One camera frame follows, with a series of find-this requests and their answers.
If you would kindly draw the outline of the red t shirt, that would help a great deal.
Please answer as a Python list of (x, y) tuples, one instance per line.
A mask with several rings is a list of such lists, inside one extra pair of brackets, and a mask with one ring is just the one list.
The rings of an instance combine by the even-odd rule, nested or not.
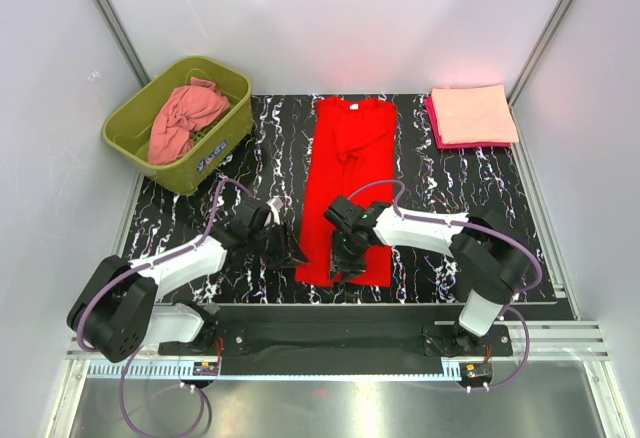
[(316, 115), (300, 234), (309, 263), (297, 269), (295, 279), (328, 287), (335, 227), (324, 213), (338, 196), (395, 177), (397, 109), (376, 98), (351, 103), (329, 97), (317, 103)]

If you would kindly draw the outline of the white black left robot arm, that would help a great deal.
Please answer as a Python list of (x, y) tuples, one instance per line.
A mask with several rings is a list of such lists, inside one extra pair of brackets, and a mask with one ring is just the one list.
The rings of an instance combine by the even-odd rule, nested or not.
[(79, 347), (112, 363), (150, 345), (208, 353), (220, 342), (214, 306), (165, 303), (164, 297), (247, 257), (258, 257), (274, 270), (307, 264), (281, 208), (278, 198), (249, 198), (234, 214), (211, 223), (181, 246), (145, 259), (104, 258), (67, 316)]

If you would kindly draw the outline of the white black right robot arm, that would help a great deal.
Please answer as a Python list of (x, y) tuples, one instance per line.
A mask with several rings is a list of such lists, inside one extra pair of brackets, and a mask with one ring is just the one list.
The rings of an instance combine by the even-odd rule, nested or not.
[(507, 305), (526, 289), (526, 273), (534, 271), (535, 284), (543, 277), (538, 259), (506, 234), (500, 217), (492, 212), (434, 214), (384, 202), (363, 208), (340, 196), (324, 218), (334, 226), (329, 261), (333, 282), (389, 271), (386, 251), (392, 247), (435, 252), (458, 265), (462, 311), (451, 327), (438, 331), (432, 326), (423, 332), (429, 352), (440, 357), (486, 354), (487, 335)]

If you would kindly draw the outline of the olive green plastic basket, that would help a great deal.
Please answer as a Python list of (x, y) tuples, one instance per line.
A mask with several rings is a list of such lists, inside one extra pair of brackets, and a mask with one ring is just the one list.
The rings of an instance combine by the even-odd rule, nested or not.
[[(212, 81), (230, 101), (230, 110), (193, 134), (194, 146), (166, 165), (147, 162), (153, 122), (171, 93), (193, 77)], [(151, 80), (103, 125), (102, 136), (140, 174), (181, 195), (193, 194), (253, 128), (251, 84), (236, 72), (204, 56), (178, 60)]]

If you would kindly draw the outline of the crumpled salmon pink t shirt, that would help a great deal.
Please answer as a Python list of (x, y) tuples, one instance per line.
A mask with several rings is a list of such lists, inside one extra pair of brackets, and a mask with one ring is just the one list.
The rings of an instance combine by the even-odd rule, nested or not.
[(216, 123), (231, 109), (231, 102), (216, 83), (191, 77), (175, 88), (151, 128), (147, 162), (169, 165), (194, 147), (193, 134)]

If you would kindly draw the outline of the folded magenta t shirt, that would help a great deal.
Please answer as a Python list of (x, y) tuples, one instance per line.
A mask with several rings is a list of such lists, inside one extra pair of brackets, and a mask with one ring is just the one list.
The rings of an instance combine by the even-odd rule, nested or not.
[(425, 108), (430, 119), (436, 147), (439, 150), (471, 149), (471, 148), (486, 148), (486, 147), (508, 148), (511, 146), (510, 143), (499, 143), (499, 142), (473, 142), (473, 143), (463, 143), (463, 144), (446, 144), (443, 141), (440, 134), (437, 113), (431, 97), (427, 97), (425, 99)]

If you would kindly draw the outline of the folded light pink t shirt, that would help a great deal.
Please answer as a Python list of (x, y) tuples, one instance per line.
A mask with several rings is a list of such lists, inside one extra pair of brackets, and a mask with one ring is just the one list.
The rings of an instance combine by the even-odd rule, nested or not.
[(430, 98), (444, 147), (509, 146), (519, 141), (502, 84), (434, 88)]

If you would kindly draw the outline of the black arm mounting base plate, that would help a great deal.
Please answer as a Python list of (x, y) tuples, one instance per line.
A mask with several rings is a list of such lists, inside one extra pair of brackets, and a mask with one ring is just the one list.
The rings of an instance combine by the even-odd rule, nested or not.
[[(238, 360), (261, 369), (274, 363), (291, 366), (332, 369), (357, 368), (375, 371), (416, 371), (428, 361), (445, 358), (425, 354), (421, 331), (436, 321), (454, 322), (459, 305), (377, 304), (377, 305), (231, 305), (225, 304), (215, 314), (206, 332), (209, 343), (189, 347), (190, 351), (209, 351), (210, 357)], [(304, 331), (320, 331), (320, 346), (271, 345), (250, 351), (248, 356), (224, 356), (223, 341), (217, 328), (231, 323), (321, 323), (302, 325)], [(325, 338), (344, 337), (344, 328), (355, 325), (355, 339), (347, 338), (347, 346)]]

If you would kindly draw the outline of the aluminium front rail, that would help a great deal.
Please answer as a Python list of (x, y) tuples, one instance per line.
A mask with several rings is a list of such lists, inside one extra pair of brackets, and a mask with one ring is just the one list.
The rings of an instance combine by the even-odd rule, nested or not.
[[(607, 351), (602, 339), (600, 330), (595, 322), (587, 321), (559, 321), (559, 322), (526, 322), (528, 329), (529, 359), (553, 360), (553, 356), (571, 355), (577, 356), (578, 360), (606, 359)], [(320, 331), (304, 331), (302, 325), (320, 325), (321, 323), (248, 323), (246, 326), (239, 323), (229, 325), (219, 325), (217, 332), (223, 341), (224, 356), (247, 355), (250, 351), (257, 351), (259, 347), (271, 345), (300, 345), (310, 348), (320, 346)], [(325, 338), (336, 341), (337, 345), (347, 346), (347, 338), (355, 339), (355, 325), (344, 328), (344, 337)], [(453, 334), (453, 322), (436, 321), (432, 325), (424, 325), (421, 331), (422, 343), (425, 354), (429, 356), (437, 355), (436, 341), (445, 340), (445, 335)], [(527, 343), (525, 330), (520, 321), (499, 321), (491, 327), (488, 334), (477, 339), (478, 347), (482, 350), (491, 347), (491, 357), (497, 360), (498, 357), (520, 356), (524, 353)], [(215, 345), (209, 351), (190, 351), (184, 343), (164, 343), (147, 345), (139, 353), (140, 357), (155, 356), (212, 356)], [(443, 355), (446, 359), (467, 357), (484, 357), (485, 351), (460, 351), (451, 352), (450, 355)], [(103, 359), (99, 353), (89, 353), (82, 351), (76, 341), (72, 340), (66, 357), (70, 359)]]

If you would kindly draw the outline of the left aluminium frame post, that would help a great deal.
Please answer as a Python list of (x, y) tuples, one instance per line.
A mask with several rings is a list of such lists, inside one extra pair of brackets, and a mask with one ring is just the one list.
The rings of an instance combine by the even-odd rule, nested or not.
[(149, 84), (151, 78), (137, 53), (112, 0), (93, 0), (99, 14), (111, 33), (121, 55), (140, 87)]

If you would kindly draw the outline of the aluminium frame post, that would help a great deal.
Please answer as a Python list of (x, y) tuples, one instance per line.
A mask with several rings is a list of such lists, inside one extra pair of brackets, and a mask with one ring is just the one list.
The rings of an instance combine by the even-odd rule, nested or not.
[(542, 32), (518, 74), (511, 91), (507, 95), (507, 102), (510, 106), (514, 106), (521, 94), (524, 92), (526, 85), (532, 78), (536, 68), (540, 64), (548, 47), (551, 45), (551, 42), (561, 28), (575, 2), (576, 0), (557, 1), (542, 29)]
[(151, 78), (137, 53), (112, 0), (93, 0), (99, 14), (111, 33), (121, 55), (140, 87), (149, 84)]

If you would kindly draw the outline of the right aluminium frame post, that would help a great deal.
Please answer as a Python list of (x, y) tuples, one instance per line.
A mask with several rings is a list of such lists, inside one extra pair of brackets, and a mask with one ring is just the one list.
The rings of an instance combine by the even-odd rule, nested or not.
[(548, 47), (551, 45), (551, 42), (561, 28), (575, 2), (576, 0), (557, 1), (542, 29), (542, 32), (518, 74), (511, 91), (507, 95), (507, 102), (510, 106), (514, 106), (521, 94), (524, 92), (526, 85), (532, 78), (536, 68), (540, 64)]

